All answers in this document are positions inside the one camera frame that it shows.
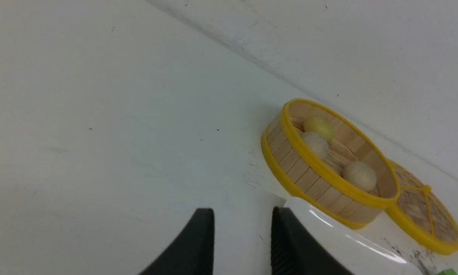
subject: green object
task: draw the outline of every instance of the green object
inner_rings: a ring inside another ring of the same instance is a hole
[[[436,275],[457,275],[457,274],[452,268],[450,268],[450,269],[443,270]]]

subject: wooden steamer basket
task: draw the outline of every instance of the wooden steamer basket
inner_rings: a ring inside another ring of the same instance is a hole
[[[300,138],[304,121],[319,116],[335,130],[329,155],[320,160]],[[399,195],[398,181],[379,149],[351,122],[307,99],[293,99],[268,125],[261,138],[265,160],[281,185],[352,229],[363,228]],[[340,174],[349,162],[361,160],[377,174],[377,186],[365,192]]]

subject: white wall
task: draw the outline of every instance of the white wall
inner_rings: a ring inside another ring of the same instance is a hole
[[[215,274],[268,274],[282,89],[143,0],[0,1],[0,275],[136,275],[197,207]]]
[[[148,0],[458,178],[458,0]]]

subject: white table surface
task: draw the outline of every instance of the white table surface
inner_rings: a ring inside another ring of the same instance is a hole
[[[215,211],[214,274],[269,274],[288,194],[260,136],[296,97],[141,0],[0,2],[0,275],[134,275],[197,207]],[[363,130],[458,222],[457,181]],[[385,214],[359,232],[458,271]]]

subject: yellow plastic rim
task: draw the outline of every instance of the yellow plastic rim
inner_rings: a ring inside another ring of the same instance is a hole
[[[291,122],[289,108],[290,108],[290,105],[295,102],[302,102],[302,103],[314,105],[314,106],[317,106],[331,113],[332,115],[334,115],[335,117],[339,118],[341,121],[346,123],[349,127],[351,127],[351,129],[356,131],[368,144],[370,144],[370,146],[374,149],[374,151],[378,153],[381,160],[385,162],[385,165],[387,166],[390,174],[393,177],[393,182],[395,183],[395,190],[396,190],[395,195],[391,198],[380,198],[380,197],[368,194],[367,192],[348,183],[345,179],[343,179],[336,172],[334,172],[330,167],[328,167],[328,165],[325,164],[325,162],[323,162],[316,155],[314,155],[314,153],[309,148],[307,148],[304,141],[300,138],[298,132],[295,130],[295,127],[293,127],[293,124]],[[364,205],[368,205],[370,207],[386,209],[387,207],[389,207],[390,205],[394,204],[397,201],[398,196],[400,194],[400,187],[398,185],[398,179],[397,179],[397,176],[395,175],[395,171],[393,170],[393,167],[391,166],[389,160],[381,153],[381,151],[368,138],[368,136],[366,136],[362,131],[360,131],[356,126],[354,126],[351,122],[346,120],[344,117],[332,111],[330,108],[327,108],[326,106],[323,106],[317,102],[313,102],[308,99],[293,99],[291,101],[288,101],[283,106],[283,109],[280,113],[280,123],[282,125],[283,132],[286,135],[286,138],[288,139],[292,147],[295,148],[295,151],[299,153],[300,157],[307,163],[309,167],[312,167],[312,169],[316,171],[316,173],[318,173],[325,181],[331,184],[332,187],[336,188],[341,193],[346,194],[351,199],[359,203],[362,203]]]
[[[427,249],[434,251],[439,254],[449,255],[453,252],[458,250],[458,225],[456,224],[453,216],[449,213],[449,211],[443,206],[444,211],[449,215],[450,219],[448,219],[456,230],[456,240],[454,242],[446,242],[435,235],[427,232],[424,228],[419,226],[417,223],[414,223],[407,214],[405,214],[397,204],[393,204],[388,209],[386,209],[386,213],[388,216],[397,223],[398,227],[404,230],[409,236],[411,236],[414,240],[416,240],[419,244],[425,246]]]

